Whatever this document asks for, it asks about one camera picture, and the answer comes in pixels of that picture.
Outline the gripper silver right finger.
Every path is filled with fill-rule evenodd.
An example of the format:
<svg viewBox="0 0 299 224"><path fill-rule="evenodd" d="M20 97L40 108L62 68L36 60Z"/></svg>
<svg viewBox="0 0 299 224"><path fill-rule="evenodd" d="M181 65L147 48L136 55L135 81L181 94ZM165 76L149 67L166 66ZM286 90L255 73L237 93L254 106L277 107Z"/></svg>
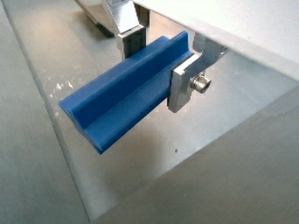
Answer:
<svg viewBox="0 0 299 224"><path fill-rule="evenodd" d="M173 69L167 107L177 113L189 103L193 91L203 94L211 86L206 70L219 61L227 52L227 47L214 40L195 34L193 53Z"/></svg>

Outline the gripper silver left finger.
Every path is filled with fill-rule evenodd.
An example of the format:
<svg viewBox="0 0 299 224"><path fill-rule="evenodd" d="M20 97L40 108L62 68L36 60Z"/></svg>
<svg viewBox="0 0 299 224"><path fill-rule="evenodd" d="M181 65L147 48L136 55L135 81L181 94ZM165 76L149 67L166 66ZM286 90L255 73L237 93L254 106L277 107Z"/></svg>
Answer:
<svg viewBox="0 0 299 224"><path fill-rule="evenodd" d="M103 0L103 5L112 23L116 46L126 59L146 47L146 27L139 23L132 0Z"/></svg>

